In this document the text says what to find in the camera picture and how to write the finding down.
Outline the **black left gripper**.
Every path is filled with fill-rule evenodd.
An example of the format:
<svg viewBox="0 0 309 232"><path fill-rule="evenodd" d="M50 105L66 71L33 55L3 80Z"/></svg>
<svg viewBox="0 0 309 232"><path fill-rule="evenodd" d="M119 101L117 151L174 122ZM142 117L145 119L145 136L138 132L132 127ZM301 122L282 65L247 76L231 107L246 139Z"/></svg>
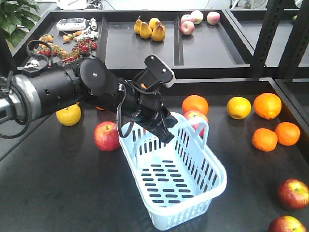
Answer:
<svg viewBox="0 0 309 232"><path fill-rule="evenodd" d="M161 102L159 85L163 83L162 74L142 70L133 79L118 78L118 97L116 120L122 125L127 117L131 124L137 123L155 135L161 142L169 143L174 135L168 128L174 127L178 120Z"/></svg>

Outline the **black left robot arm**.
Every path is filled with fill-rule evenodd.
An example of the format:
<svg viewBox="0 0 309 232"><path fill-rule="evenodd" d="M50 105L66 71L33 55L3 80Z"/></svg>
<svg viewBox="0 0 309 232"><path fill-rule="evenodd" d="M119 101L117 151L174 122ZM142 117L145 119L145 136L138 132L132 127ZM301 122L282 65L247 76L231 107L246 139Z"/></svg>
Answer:
<svg viewBox="0 0 309 232"><path fill-rule="evenodd" d="M159 85L173 85L175 75L160 58L148 56L145 69L131 80L117 77L98 58L84 58L69 65L45 70L26 68L20 75L8 74L0 83L0 121L14 120L24 126L77 102L85 101L130 118L161 142L173 139L169 128L174 118L161 101Z"/></svg>

